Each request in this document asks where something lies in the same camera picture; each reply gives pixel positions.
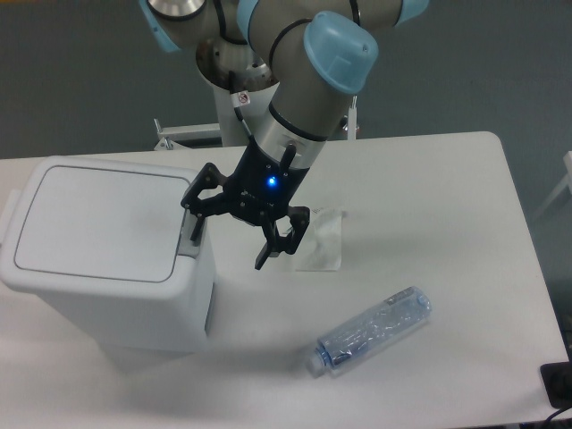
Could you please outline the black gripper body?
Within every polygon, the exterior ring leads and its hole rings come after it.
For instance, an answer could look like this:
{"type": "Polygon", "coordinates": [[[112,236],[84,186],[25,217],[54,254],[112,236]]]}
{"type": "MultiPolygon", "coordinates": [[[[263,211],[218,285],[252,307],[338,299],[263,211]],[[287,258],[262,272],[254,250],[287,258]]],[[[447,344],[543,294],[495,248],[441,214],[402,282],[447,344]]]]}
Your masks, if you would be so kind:
{"type": "Polygon", "coordinates": [[[229,213],[251,225],[262,224],[265,214],[273,222],[287,215],[290,200],[307,175],[293,166],[297,150],[289,142],[278,159],[248,143],[236,169],[223,185],[229,213]]]}

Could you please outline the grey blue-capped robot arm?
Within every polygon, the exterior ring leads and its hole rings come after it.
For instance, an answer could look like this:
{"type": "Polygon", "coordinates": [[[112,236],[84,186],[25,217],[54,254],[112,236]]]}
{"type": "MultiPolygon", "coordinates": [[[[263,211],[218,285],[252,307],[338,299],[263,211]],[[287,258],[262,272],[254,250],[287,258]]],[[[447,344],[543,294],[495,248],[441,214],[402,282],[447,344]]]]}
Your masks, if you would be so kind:
{"type": "Polygon", "coordinates": [[[206,164],[181,204],[196,217],[193,235],[212,215],[258,226],[256,259],[294,254],[310,223],[291,198],[364,87],[379,55],[375,29],[422,14],[425,1],[144,1],[141,9],[169,50],[211,47],[216,83],[232,99],[273,88],[261,120],[235,107],[245,151],[234,172],[206,164]]]}

